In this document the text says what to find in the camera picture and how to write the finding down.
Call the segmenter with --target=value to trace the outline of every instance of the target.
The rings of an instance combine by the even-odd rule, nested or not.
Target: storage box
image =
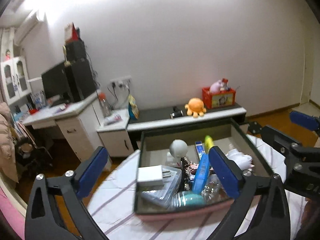
[[[216,94],[210,93],[210,87],[202,88],[202,101],[208,109],[233,106],[235,104],[236,91],[221,91]]]
[[[225,118],[145,131],[141,136],[139,167],[165,165],[169,146],[175,139],[181,139],[187,143],[188,160],[198,163],[199,158],[195,149],[195,141],[204,141],[204,137],[210,135],[215,145],[219,146],[225,154],[229,151],[229,144],[233,144],[240,152],[252,156],[255,165],[254,174],[270,177],[273,171],[258,149],[247,138],[247,128],[248,125],[239,126],[233,119]],[[223,201],[213,204],[200,207],[193,206],[183,211],[171,211],[143,199],[140,195],[142,191],[143,189],[137,185],[134,201],[134,212],[142,220],[185,218],[186,216],[212,212],[230,206],[233,202],[233,199],[226,197]]]

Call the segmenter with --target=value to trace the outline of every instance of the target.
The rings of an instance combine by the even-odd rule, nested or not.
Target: yellow marker
[[[204,138],[204,150],[205,150],[205,153],[209,153],[209,150],[214,146],[214,143],[213,143],[213,140],[211,138],[211,136],[207,135],[205,138]]]

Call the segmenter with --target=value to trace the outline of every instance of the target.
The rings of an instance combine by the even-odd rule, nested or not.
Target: electrical outlet
[[[110,83],[114,82],[117,87],[119,87],[120,84],[126,85],[126,84],[131,84],[132,77],[131,76],[125,76],[125,77],[120,77],[120,78],[115,78],[111,79]]]

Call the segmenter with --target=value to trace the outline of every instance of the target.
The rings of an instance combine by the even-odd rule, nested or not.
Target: red box
[[[235,99],[236,91],[234,89],[211,94],[210,87],[202,88],[202,101],[207,109],[233,106],[235,104]]]

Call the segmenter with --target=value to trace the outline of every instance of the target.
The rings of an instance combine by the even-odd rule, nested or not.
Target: white plush toy
[[[252,171],[254,165],[252,165],[252,157],[250,155],[245,155],[238,151],[238,149],[232,149],[227,154],[226,157],[229,160],[233,160],[239,168],[243,170]]]
[[[213,83],[210,87],[210,93],[216,94],[219,93],[221,89],[221,80],[218,80],[217,82]]]

